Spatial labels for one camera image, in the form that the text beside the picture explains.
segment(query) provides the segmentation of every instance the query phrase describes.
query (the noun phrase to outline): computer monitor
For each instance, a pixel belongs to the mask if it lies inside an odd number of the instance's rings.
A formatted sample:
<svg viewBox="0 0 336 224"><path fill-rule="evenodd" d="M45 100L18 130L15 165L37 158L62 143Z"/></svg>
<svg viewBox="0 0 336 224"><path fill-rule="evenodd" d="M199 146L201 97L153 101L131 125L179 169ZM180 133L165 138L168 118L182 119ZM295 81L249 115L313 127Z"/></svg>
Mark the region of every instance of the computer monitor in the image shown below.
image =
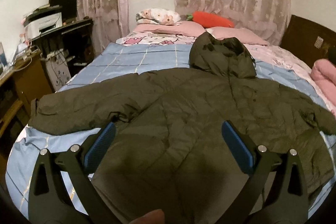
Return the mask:
<svg viewBox="0 0 336 224"><path fill-rule="evenodd" d="M49 0L50 6L62 6L62 22L71 22L77 17L77 0Z"/></svg>

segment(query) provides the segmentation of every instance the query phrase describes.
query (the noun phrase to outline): red carrot plush toy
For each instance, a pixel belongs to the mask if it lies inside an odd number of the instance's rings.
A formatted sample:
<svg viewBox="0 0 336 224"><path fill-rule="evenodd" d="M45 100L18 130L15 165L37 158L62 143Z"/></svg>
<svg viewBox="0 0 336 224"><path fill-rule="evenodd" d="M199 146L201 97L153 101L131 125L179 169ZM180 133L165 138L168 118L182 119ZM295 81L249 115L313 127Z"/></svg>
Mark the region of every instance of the red carrot plush toy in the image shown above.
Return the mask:
<svg viewBox="0 0 336 224"><path fill-rule="evenodd" d="M235 24L232 21L228 20L227 18L200 11L196 11L192 15L188 15L187 20L201 24L203 28L212 28L212 27L233 28L235 26Z"/></svg>

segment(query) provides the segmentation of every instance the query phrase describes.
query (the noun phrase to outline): pink blanket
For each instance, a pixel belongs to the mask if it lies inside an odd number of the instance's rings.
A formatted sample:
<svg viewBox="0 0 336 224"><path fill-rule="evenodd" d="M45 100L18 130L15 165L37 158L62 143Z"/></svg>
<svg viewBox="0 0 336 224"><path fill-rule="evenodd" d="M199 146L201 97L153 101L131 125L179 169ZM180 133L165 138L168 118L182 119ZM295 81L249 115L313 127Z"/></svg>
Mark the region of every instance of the pink blanket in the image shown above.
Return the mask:
<svg viewBox="0 0 336 224"><path fill-rule="evenodd" d="M274 66L291 69L299 77L305 79L309 84L311 84L318 96L322 98L327 106L327 109L332 112L336 117L336 102L331 102L329 98L326 97L325 93L321 88L314 82L311 78L311 68L307 66L302 60L298 59L292 53L284 50L278 46L260 46L260 45L248 45L245 47L249 50L251 55L258 60L273 64Z"/></svg>
<svg viewBox="0 0 336 224"><path fill-rule="evenodd" d="M310 76L324 95L336 105L336 67L329 60L317 60Z"/></svg>

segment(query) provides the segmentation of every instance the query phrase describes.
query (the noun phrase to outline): wooden headboard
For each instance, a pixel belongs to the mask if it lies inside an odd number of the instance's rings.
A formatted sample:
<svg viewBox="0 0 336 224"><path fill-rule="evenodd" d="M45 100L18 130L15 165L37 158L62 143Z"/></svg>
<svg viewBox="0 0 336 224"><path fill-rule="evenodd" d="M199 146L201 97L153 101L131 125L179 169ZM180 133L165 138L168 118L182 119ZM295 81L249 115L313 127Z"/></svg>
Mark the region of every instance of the wooden headboard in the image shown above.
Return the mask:
<svg viewBox="0 0 336 224"><path fill-rule="evenodd" d="M336 47L336 32L292 15L280 47L290 51L312 68L316 60L328 58L330 47Z"/></svg>

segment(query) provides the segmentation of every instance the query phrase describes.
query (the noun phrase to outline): shelf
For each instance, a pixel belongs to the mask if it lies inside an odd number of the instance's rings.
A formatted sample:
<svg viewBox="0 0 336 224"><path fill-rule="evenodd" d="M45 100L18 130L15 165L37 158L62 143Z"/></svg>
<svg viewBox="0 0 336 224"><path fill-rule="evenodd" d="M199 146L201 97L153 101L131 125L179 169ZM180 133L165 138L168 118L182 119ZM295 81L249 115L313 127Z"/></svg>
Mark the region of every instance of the shelf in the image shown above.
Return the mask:
<svg viewBox="0 0 336 224"><path fill-rule="evenodd" d="M5 132L6 128L8 127L9 123L12 121L12 119L15 117L17 112L20 110L20 108L23 106L23 102L17 99L11 107L8 109L8 111L5 113L5 115L0 119L0 138Z"/></svg>

